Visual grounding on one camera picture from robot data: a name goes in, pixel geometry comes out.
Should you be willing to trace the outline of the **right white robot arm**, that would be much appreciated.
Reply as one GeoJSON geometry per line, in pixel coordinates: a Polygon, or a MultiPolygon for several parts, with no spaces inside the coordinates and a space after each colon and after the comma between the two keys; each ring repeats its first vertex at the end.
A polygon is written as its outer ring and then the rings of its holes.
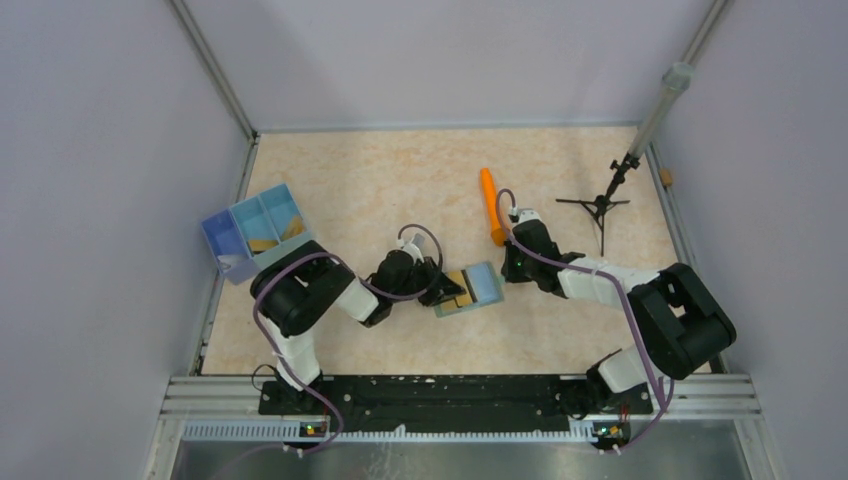
{"type": "Polygon", "coordinates": [[[600,412],[614,411],[637,385],[685,379],[737,339],[729,317],[686,264],[639,270],[562,253],[538,219],[516,224],[505,248],[507,282],[532,282],[556,297],[624,313],[633,346],[604,357],[587,372],[586,397],[600,412]]]}

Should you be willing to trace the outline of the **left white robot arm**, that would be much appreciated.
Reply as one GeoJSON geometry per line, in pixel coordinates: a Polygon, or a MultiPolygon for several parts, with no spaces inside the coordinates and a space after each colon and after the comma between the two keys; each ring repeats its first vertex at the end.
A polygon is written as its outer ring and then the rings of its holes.
{"type": "Polygon", "coordinates": [[[302,414],[320,401],[314,327],[328,311],[335,308],[372,328],[401,301],[434,307],[467,292],[416,240],[401,241],[365,280],[310,240],[261,271],[250,286],[257,324],[277,358],[283,401],[302,414]]]}

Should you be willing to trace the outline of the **green card holder wallet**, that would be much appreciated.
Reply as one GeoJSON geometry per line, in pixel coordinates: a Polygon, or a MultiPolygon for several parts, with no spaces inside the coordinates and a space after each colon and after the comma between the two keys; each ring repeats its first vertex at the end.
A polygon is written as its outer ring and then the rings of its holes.
{"type": "Polygon", "coordinates": [[[481,262],[446,273],[464,293],[434,307],[437,318],[466,313],[504,301],[503,280],[491,262],[481,262]]]}

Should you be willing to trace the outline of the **gold credit card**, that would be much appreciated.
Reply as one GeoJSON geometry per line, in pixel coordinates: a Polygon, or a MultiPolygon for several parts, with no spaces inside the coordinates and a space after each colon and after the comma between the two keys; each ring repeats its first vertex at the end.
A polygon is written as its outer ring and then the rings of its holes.
{"type": "Polygon", "coordinates": [[[454,314],[459,309],[456,300],[449,300],[439,305],[439,316],[448,316],[454,314]]]}
{"type": "Polygon", "coordinates": [[[465,270],[455,270],[448,272],[447,276],[463,289],[463,292],[454,298],[459,309],[472,305],[475,302],[476,297],[467,272],[465,270]]]}

